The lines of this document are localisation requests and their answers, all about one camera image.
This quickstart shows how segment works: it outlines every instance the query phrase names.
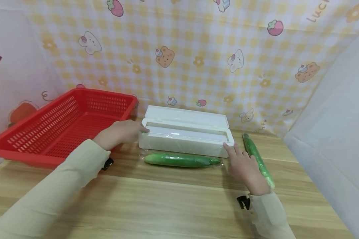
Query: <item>cartoon bunny print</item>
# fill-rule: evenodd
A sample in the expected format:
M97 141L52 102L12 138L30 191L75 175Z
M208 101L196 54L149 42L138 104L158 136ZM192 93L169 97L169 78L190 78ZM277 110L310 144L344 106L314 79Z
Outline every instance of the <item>cartoon bunny print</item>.
M243 123L252 121L254 118L254 109L252 108L248 112L240 114L239 117Z
M242 68L243 67L242 51L240 49L238 49L238 51L235 54L233 54L232 56L229 57L229 59L227 60L227 63L230 66L231 73L235 72L239 68Z
M86 53L93 55L95 52L101 52L102 47L97 38L89 31L86 31L78 40L80 46L85 48Z

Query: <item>checkered fabric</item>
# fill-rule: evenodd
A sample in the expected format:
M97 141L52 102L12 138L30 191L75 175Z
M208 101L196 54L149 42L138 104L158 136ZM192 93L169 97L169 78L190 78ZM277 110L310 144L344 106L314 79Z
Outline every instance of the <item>checkered fabric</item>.
M283 136L359 34L359 0L23 0L67 88Z

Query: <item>hand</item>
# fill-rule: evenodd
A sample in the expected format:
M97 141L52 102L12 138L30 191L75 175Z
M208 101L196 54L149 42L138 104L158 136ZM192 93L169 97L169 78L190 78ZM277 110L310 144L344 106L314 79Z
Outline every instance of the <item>hand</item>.
M108 128L99 132L93 139L104 150L111 150L120 143L134 143L139 132L147 133L149 130L142 123L132 120L116 121Z
M251 195L261 196L270 193L270 186L265 177L259 171L255 156L251 157L246 151L242 151L238 144L234 144L234 149L227 144L223 144L227 151L229 166L228 170L232 176L243 182Z

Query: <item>cartoon bear print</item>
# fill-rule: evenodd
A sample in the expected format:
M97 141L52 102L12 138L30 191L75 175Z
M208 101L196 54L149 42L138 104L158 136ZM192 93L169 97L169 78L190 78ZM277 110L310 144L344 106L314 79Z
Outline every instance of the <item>cartoon bear print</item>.
M243 67L243 53L241 50L238 49L238 51L229 57L227 60L228 65L230 66L230 72L233 73L237 69L240 69Z
M95 52L101 52L102 47L97 38L89 31L86 31L78 40L80 46L85 48L86 53L93 55Z
M163 68L167 68L174 59L174 51L170 50L166 46L161 49L156 49L156 61Z
M243 123L252 121L254 118L254 109L252 108L248 112L240 114L239 117Z
M297 78L300 83L305 83L313 78L319 70L320 66L318 66L315 62L311 62L308 65L301 65L298 69L298 73L295 75L295 78Z

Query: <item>plastic-wrapped cucumber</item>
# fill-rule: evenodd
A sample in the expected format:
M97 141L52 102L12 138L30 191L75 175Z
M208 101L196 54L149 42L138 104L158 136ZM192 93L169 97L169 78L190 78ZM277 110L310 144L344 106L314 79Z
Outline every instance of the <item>plastic-wrapped cucumber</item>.
M219 164L219 158L205 157L193 154L154 153L145 156L145 163L185 168L203 168Z
M245 148L247 153L249 155L254 155L255 159L257 159L259 171L261 171L262 175L265 177L267 183L270 185L270 187L273 189L275 188L274 180L270 174L270 172L267 170L265 163L262 160L262 157L260 156L257 147L255 146L252 139L250 139L249 135L247 133L243 134L243 143L245 144Z

